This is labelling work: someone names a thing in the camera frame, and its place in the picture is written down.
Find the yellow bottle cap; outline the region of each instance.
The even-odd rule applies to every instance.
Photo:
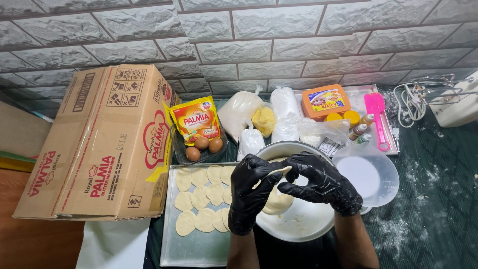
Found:
[[[357,111],[348,110],[344,112],[344,119],[350,119],[350,126],[354,126],[360,121],[360,114]]]
[[[329,115],[327,115],[325,121],[326,121],[326,122],[329,122],[329,121],[341,120],[341,119],[342,119],[342,116],[340,116],[340,114],[338,114],[338,113],[330,113]]]

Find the palmia margarine packet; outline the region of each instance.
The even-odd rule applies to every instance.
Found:
[[[201,136],[209,140],[220,137],[216,107],[212,96],[175,105],[168,111],[187,146],[194,146],[194,142]]]

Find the cardboard box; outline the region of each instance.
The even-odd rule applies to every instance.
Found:
[[[0,101],[0,151],[36,158],[51,126],[44,119]]]
[[[180,102],[154,65],[75,73],[13,217],[160,216]]]

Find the plastic measuring bowl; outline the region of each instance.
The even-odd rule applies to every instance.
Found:
[[[363,206],[383,206],[397,195],[400,183],[397,168],[369,143],[340,149],[332,162],[362,195]]]

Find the pink silicone spatula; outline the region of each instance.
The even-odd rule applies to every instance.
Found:
[[[367,108],[367,114],[375,114],[375,127],[377,128],[377,136],[379,138],[379,143],[377,147],[381,151],[387,151],[390,148],[390,143],[385,139],[385,132],[383,131],[382,117],[381,113],[385,111],[385,101],[381,93],[374,92],[369,93],[364,96],[365,107]]]

